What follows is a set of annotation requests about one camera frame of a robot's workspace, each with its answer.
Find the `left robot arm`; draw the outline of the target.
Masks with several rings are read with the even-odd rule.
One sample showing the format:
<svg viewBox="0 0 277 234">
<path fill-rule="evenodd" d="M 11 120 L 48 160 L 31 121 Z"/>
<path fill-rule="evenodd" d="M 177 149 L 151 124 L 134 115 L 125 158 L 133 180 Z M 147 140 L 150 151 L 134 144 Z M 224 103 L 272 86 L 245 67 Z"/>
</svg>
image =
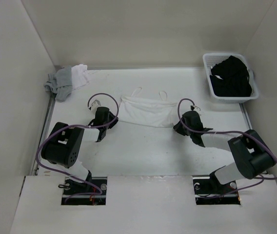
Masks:
<svg viewBox="0 0 277 234">
<path fill-rule="evenodd" d="M 57 122 L 38 152 L 49 163 L 68 170 L 76 164 L 83 136 L 88 137 L 89 142 L 101 142 L 106 131 L 113 128 L 118 120 L 118 116 L 109 108 L 98 107 L 94 119 L 88 125 Z"/>
</svg>

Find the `black tank top pile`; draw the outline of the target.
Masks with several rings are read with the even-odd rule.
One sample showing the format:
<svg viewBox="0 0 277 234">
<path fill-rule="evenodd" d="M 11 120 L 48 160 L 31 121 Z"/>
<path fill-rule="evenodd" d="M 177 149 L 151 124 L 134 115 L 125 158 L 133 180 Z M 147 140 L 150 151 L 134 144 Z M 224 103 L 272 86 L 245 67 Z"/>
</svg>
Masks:
<svg viewBox="0 0 277 234">
<path fill-rule="evenodd" d="M 211 68 L 210 81 L 218 97 L 249 97 L 252 93 L 249 79 L 246 65 L 234 56 Z"/>
</svg>

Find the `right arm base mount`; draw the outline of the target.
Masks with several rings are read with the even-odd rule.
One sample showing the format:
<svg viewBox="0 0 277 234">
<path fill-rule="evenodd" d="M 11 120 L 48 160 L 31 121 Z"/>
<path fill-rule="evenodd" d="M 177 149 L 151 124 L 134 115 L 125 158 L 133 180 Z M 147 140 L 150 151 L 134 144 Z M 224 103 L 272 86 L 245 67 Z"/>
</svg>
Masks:
<svg viewBox="0 0 277 234">
<path fill-rule="evenodd" d="M 197 205 L 240 205 L 236 181 L 213 185 L 209 176 L 193 177 L 195 202 Z"/>
</svg>

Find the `folded white tank top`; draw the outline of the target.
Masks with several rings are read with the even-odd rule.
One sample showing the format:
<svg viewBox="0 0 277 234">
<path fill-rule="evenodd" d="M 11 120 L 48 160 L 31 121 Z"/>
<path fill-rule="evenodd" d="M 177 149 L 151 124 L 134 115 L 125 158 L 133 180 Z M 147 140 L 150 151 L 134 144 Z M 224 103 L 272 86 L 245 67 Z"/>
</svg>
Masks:
<svg viewBox="0 0 277 234">
<path fill-rule="evenodd" d="M 85 64 L 75 65 L 71 68 L 73 90 L 89 84 L 88 66 Z"/>
</svg>

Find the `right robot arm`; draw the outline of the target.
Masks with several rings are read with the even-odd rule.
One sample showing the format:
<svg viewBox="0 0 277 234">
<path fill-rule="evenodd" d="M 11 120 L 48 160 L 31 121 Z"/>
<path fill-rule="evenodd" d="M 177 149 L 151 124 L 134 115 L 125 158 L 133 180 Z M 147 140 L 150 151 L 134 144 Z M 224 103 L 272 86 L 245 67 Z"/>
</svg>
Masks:
<svg viewBox="0 0 277 234">
<path fill-rule="evenodd" d="M 220 193 L 230 183 L 240 179 L 256 178 L 263 182 L 266 178 L 261 174 L 277 164 L 272 152 L 254 130 L 216 132 L 205 128 L 199 113 L 194 110 L 184 113 L 173 129 L 182 136 L 190 137 L 200 147 L 221 149 L 232 154 L 233 163 L 209 174 L 207 188 L 211 193 Z"/>
</svg>

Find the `folded grey tank top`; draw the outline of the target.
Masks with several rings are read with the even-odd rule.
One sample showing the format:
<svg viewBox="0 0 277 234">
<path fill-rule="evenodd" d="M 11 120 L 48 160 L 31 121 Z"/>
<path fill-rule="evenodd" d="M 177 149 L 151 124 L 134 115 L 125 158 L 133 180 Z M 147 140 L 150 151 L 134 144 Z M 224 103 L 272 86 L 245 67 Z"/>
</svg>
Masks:
<svg viewBox="0 0 277 234">
<path fill-rule="evenodd" d="M 65 102 L 73 91 L 71 67 L 66 66 L 56 73 L 49 73 L 44 88 L 47 92 L 56 95 L 56 101 Z"/>
</svg>

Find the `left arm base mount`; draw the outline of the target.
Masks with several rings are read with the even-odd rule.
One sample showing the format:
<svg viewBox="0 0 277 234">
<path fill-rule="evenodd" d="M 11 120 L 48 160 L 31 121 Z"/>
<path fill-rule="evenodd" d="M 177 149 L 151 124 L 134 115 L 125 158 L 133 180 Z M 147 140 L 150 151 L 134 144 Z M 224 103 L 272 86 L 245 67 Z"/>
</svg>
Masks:
<svg viewBox="0 0 277 234">
<path fill-rule="evenodd" d="M 62 189 L 61 204 L 72 206 L 106 205 L 108 178 L 93 177 L 91 183 L 98 186 L 102 190 L 102 194 L 99 195 L 99 191 L 93 186 L 65 178 L 65 182 L 58 185 L 58 188 Z"/>
</svg>

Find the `white plastic basket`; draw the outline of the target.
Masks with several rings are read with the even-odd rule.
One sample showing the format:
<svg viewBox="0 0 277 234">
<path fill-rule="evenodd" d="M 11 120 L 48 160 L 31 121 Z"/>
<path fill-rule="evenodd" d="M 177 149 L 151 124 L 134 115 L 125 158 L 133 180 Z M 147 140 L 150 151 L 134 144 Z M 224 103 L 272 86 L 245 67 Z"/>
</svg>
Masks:
<svg viewBox="0 0 277 234">
<path fill-rule="evenodd" d="M 206 53 L 202 56 L 211 98 L 221 103 L 245 103 L 259 97 L 254 73 L 244 56 Z"/>
</svg>

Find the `white tank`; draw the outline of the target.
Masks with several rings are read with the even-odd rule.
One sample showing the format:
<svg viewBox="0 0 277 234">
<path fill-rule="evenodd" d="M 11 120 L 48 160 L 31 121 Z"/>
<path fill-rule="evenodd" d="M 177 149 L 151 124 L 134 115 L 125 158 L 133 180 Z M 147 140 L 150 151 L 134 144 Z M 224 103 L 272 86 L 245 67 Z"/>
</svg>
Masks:
<svg viewBox="0 0 277 234">
<path fill-rule="evenodd" d="M 75 65 L 71 68 L 73 90 L 89 84 L 88 66 L 85 64 Z"/>
<path fill-rule="evenodd" d="M 176 102 L 167 100 L 167 93 L 160 91 L 159 99 L 139 97 L 141 87 L 136 88 L 130 96 L 121 96 L 119 105 L 119 120 L 126 123 L 169 128 L 173 126 Z"/>
</svg>

